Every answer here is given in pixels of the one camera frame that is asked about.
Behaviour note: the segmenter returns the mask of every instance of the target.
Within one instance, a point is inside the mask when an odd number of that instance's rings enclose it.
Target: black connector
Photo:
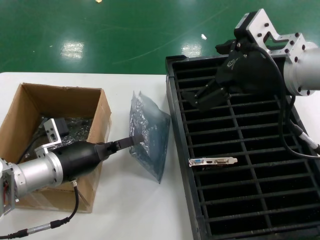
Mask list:
[[[51,221],[51,222],[50,222],[50,226],[51,226],[51,229],[55,229],[55,228],[60,227],[60,226],[63,225],[63,224],[68,223],[68,222],[70,222],[70,220],[69,220],[68,217],[66,217],[66,218],[61,219],[61,220]]]
[[[318,147],[316,149],[313,149],[316,154],[320,155],[320,145],[318,144]]]
[[[26,236],[29,236],[27,228],[17,231],[15,233],[11,233],[8,236],[0,237],[0,239],[17,239],[17,238],[23,238]]]

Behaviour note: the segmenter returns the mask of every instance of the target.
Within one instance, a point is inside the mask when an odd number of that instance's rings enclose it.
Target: open cardboard box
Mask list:
[[[21,84],[0,128],[0,157],[16,163],[38,128],[42,116],[93,118],[87,141],[106,142],[111,127],[111,110],[103,89]],[[78,179],[80,212],[91,213],[101,164]],[[17,207],[73,211],[75,193],[71,183],[44,188],[21,198]]]

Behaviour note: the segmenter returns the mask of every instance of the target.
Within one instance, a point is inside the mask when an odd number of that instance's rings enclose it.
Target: silver cylindrical actuator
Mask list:
[[[56,187],[63,181],[63,169],[58,157],[48,152],[43,157],[13,164],[16,197],[19,199],[43,187]]]
[[[292,95],[308,96],[320,90],[320,48],[307,42],[304,51],[284,63],[283,77],[286,88]]]

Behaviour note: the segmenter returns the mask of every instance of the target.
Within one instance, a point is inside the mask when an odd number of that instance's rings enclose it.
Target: black plastic tray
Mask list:
[[[215,77],[226,56],[166,58],[167,98],[195,240],[278,240],[320,233],[320,166],[297,159],[278,135],[275,95],[232,94],[201,113],[182,96]],[[300,127],[295,109],[291,119]],[[287,143],[315,153],[284,125]],[[224,167],[189,167],[189,158],[237,157]]]

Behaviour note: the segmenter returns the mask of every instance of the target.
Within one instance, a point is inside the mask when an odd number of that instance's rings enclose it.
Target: tabletop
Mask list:
[[[320,43],[318,0],[1,0],[0,73],[165,74],[165,57],[215,55],[245,13]]]
[[[112,111],[109,141],[128,137],[134,91],[141,91],[169,113],[165,75],[9,72],[0,74],[0,124],[20,83],[103,88]],[[69,212],[15,209],[1,219],[0,235],[69,215]],[[172,126],[161,184],[127,149],[119,151],[102,165],[92,213],[77,213],[68,224],[35,233],[28,239],[193,239]]]

